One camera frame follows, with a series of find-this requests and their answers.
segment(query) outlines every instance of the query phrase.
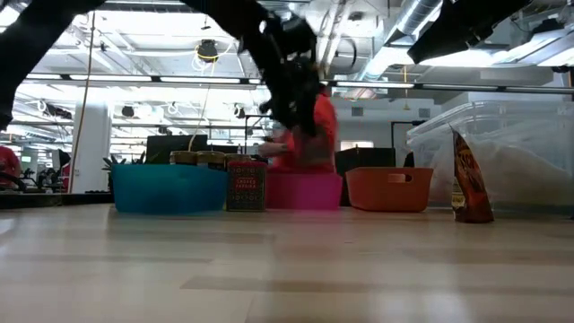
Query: snack bag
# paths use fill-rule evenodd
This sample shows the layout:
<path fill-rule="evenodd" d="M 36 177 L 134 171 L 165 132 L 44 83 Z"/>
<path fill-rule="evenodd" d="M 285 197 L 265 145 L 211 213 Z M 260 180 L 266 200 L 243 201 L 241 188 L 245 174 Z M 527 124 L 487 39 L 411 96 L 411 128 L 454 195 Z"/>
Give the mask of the snack bag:
<path fill-rule="evenodd" d="M 490 223 L 494 221 L 494 215 L 481 169 L 465 139 L 455 129 L 452 129 L 452 133 L 455 146 L 452 208 L 455 220 L 461 223 Z"/>

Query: teal plastic bin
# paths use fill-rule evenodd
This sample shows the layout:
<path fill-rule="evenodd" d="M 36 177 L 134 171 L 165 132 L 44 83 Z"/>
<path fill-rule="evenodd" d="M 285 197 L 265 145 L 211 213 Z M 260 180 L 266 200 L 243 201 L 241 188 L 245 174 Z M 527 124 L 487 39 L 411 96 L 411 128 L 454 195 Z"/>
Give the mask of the teal plastic bin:
<path fill-rule="evenodd" d="M 227 173 L 187 165 L 114 165 L 114 198 L 120 213 L 191 214 L 221 211 Z"/>

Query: person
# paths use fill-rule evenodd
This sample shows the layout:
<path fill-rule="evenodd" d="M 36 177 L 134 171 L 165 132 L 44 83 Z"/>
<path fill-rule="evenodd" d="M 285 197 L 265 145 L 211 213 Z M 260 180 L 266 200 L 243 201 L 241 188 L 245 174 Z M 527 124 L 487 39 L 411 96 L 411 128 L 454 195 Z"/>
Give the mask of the person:
<path fill-rule="evenodd" d="M 320 86 L 315 102 L 314 120 L 317 135 L 311 137 L 294 127 L 292 131 L 275 132 L 271 143 L 259 145 L 259 154 L 273 158 L 270 171 L 293 173 L 335 172 L 335 140 L 338 124 L 335 107 L 329 100 L 327 87 Z"/>
<path fill-rule="evenodd" d="M 12 149 L 6 146 L 0 146 L 0 171 L 16 178 L 20 177 L 22 168 L 20 161 Z M 0 179 L 0 187 L 12 187 L 12 181 L 8 179 Z"/>

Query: window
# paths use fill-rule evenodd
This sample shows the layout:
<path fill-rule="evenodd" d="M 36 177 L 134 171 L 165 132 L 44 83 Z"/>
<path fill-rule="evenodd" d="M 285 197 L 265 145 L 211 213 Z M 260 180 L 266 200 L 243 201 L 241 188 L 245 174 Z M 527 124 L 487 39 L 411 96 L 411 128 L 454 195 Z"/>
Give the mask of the window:
<path fill-rule="evenodd" d="M 353 140 L 343 140 L 341 141 L 341 150 L 352 149 L 355 147 L 359 148 L 373 148 L 375 144 L 369 141 L 353 141 Z"/>

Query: pink plastic bin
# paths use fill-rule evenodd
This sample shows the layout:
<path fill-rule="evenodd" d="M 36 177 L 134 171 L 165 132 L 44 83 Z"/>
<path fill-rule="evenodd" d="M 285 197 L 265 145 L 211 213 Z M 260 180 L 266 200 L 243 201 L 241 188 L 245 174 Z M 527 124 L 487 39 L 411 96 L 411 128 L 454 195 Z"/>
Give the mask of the pink plastic bin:
<path fill-rule="evenodd" d="M 337 174 L 268 172 L 265 204 L 269 209 L 326 210 L 339 208 L 343 178 Z"/>

